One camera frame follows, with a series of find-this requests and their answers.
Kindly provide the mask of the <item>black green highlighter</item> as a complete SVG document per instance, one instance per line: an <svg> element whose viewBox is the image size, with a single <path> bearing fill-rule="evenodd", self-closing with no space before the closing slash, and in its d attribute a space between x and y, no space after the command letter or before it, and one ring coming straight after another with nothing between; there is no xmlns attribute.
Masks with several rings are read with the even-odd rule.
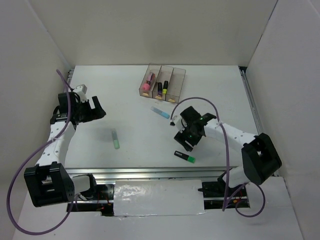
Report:
<svg viewBox="0 0 320 240"><path fill-rule="evenodd" d="M192 157L192 156L190 156L188 154L185 154L183 152L177 151L177 150L174 152L174 155L176 157L179 157L179 158L189 162L189 163L193 163L194 164L195 161L196 161L196 159L194 157Z"/></svg>

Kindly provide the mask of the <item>clear green highlighter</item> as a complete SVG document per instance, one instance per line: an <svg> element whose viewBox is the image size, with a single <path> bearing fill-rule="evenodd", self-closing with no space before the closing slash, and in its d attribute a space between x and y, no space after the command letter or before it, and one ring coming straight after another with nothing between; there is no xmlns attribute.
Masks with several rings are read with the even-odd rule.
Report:
<svg viewBox="0 0 320 240"><path fill-rule="evenodd" d="M118 139L118 135L117 135L116 129L112 129L111 130L111 137L112 137L114 148L116 150L118 150L120 148L120 143L119 143L119 139Z"/></svg>

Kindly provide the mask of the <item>black yellow highlighter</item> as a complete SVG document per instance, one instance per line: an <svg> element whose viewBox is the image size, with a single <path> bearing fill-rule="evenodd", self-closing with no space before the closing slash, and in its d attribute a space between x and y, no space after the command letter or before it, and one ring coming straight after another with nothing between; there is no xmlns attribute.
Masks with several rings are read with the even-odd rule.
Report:
<svg viewBox="0 0 320 240"><path fill-rule="evenodd" d="M166 80L166 81L163 83L163 88L162 88L162 93L163 93L164 95L167 94L168 86L169 86L169 82Z"/></svg>

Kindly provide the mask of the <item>black purple highlighter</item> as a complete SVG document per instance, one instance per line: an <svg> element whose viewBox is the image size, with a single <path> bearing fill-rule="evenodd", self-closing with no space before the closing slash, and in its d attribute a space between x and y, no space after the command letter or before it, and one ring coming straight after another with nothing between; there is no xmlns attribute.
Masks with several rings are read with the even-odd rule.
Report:
<svg viewBox="0 0 320 240"><path fill-rule="evenodd" d="M161 82L157 83L157 95L156 95L156 99L162 99L162 95L163 95L163 84Z"/></svg>

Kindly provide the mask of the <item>pink cap pen bundle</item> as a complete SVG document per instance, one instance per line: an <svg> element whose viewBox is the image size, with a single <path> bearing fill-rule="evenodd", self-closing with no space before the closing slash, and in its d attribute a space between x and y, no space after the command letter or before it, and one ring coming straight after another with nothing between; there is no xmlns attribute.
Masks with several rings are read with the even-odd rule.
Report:
<svg viewBox="0 0 320 240"><path fill-rule="evenodd" d="M154 82L155 78L156 78L156 75L153 72L150 72L146 78L145 83L142 86L142 89L144 91L148 91L150 89L152 83Z"/></svg>

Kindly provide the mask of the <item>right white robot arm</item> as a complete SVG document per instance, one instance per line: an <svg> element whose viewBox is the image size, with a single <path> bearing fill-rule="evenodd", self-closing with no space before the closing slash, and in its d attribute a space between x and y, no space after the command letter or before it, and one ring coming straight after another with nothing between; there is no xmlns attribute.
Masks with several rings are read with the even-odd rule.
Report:
<svg viewBox="0 0 320 240"><path fill-rule="evenodd" d="M242 165L229 171L229 178L223 175L218 184L218 190L223 196L230 196L245 183L263 184L282 166L282 161L271 138L261 133L255 135L239 130L227 123L218 121L218 117L206 113L200 115L192 106L175 115L170 120L178 132L174 139L188 152L193 150L202 137L209 137L239 152Z"/></svg>

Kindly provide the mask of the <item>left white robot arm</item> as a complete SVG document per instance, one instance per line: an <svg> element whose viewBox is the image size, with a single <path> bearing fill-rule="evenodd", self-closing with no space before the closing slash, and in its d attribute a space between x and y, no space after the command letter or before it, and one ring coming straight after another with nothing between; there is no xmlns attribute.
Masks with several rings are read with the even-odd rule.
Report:
<svg viewBox="0 0 320 240"><path fill-rule="evenodd" d="M71 177L65 167L71 139L80 123L99 120L106 115L98 97L90 101L82 92L58 94L58 106L50 119L50 144L46 146L34 167L24 171L24 180L35 207L71 202L76 195L88 200L97 197L99 187L91 173Z"/></svg>

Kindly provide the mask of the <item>clear blue highlighter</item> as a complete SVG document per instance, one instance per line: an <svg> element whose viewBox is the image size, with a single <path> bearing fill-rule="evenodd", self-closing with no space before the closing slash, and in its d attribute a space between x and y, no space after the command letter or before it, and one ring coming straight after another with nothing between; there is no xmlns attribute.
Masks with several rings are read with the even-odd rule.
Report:
<svg viewBox="0 0 320 240"><path fill-rule="evenodd" d="M169 119L169 118L170 118L170 115L169 115L168 113L166 113L166 112L164 112L164 111L162 111L162 110L160 110L160 109L158 109L158 108L156 108L156 107L154 107L154 106L152 106L150 109L151 109L154 113L156 113L156 114L158 114L158 115L160 115L160 116L162 116L162 117L164 117L164 118L166 118L166 119Z"/></svg>

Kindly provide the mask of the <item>clear right organizer bin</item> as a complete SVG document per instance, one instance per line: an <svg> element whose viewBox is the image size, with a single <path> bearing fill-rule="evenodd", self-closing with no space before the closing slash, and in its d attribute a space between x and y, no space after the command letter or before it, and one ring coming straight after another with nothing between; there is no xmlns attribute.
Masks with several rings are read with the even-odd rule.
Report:
<svg viewBox="0 0 320 240"><path fill-rule="evenodd" d="M165 101L177 104L180 101L180 95L186 75L186 70L182 68L173 68L173 72L168 83Z"/></svg>

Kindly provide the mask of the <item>clear organizer bin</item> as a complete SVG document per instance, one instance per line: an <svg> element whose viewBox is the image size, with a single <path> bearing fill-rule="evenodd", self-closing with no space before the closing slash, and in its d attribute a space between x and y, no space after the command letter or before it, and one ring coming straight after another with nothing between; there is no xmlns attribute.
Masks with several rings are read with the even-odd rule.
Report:
<svg viewBox="0 0 320 240"><path fill-rule="evenodd" d="M141 97L153 98L158 90L157 79L160 75L162 66L160 64L150 63L139 87L139 95Z"/></svg>
<svg viewBox="0 0 320 240"><path fill-rule="evenodd" d="M165 101L177 104L180 101L180 95L186 75L186 70L182 68L173 68L173 72L168 83Z"/></svg>
<svg viewBox="0 0 320 240"><path fill-rule="evenodd" d="M156 78L155 86L154 86L154 88L152 90L152 98L153 99L156 99L158 82L161 82L162 83L162 87L163 87L164 82L168 81L168 89L169 89L169 83L170 83L170 80L172 78L173 71L174 71L174 68L172 66L162 65L160 67L158 76ZM156 99L156 100L165 101L167 93L166 94L162 94L162 99Z"/></svg>

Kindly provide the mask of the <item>clear middle organizer bin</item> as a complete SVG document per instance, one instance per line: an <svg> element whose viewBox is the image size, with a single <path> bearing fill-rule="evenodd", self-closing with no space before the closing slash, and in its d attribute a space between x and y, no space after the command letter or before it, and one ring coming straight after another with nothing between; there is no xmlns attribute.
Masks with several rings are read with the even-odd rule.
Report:
<svg viewBox="0 0 320 240"><path fill-rule="evenodd" d="M162 83L162 87L163 87L164 82L168 81L168 89L169 89L169 83L170 83L170 80L172 78L173 71L174 71L174 68L172 66L162 65L160 67L158 76L156 78L155 86L154 86L154 88L152 90L152 98L153 99L156 99L158 82L161 82ZM166 94L162 94L162 99L156 99L156 100L165 101L167 93Z"/></svg>

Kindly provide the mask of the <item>white foil cover plate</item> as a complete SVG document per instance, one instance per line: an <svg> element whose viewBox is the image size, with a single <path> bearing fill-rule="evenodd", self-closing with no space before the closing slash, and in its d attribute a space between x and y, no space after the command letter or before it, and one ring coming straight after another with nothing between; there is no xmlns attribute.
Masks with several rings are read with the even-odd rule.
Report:
<svg viewBox="0 0 320 240"><path fill-rule="evenodd" d="M117 217L188 216L205 213L200 180L117 181L113 212Z"/></svg>

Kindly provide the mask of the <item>clear left organizer bin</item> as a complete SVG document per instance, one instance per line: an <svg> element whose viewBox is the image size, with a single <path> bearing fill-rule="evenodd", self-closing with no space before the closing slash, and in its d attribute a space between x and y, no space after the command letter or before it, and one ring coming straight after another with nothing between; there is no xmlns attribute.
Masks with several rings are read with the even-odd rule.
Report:
<svg viewBox="0 0 320 240"><path fill-rule="evenodd" d="M162 66L160 64L150 63L139 87L139 95L141 97L153 98L158 90L157 79L160 75Z"/></svg>

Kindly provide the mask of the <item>aluminium front rail frame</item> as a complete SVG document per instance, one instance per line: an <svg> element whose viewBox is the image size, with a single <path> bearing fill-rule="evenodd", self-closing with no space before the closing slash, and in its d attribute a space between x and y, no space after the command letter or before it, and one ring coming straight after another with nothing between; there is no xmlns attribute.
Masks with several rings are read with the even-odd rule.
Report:
<svg viewBox="0 0 320 240"><path fill-rule="evenodd" d="M67 168L71 176L93 174L98 182L217 178L224 167Z"/></svg>

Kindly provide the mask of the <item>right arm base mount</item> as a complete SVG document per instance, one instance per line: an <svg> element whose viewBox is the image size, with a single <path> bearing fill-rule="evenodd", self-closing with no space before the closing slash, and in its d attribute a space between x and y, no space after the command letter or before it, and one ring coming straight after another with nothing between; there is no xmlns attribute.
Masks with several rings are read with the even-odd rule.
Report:
<svg viewBox="0 0 320 240"><path fill-rule="evenodd" d="M204 198L204 209L222 209L225 195L225 182L222 177L219 177L216 181L205 181L201 183L202 187L198 189L202 193ZM230 202L226 205L227 209L234 209L236 204L239 204L240 208L248 208L249 201L246 188L243 187L239 192L237 192Z"/></svg>

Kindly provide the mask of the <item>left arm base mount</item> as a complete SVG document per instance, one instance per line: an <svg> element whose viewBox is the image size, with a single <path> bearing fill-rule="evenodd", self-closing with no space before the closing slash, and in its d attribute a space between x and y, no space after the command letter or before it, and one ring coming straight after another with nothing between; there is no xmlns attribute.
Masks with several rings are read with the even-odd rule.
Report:
<svg viewBox="0 0 320 240"><path fill-rule="evenodd" d="M94 190L79 193L71 212L114 216L114 187L114 184L97 184Z"/></svg>

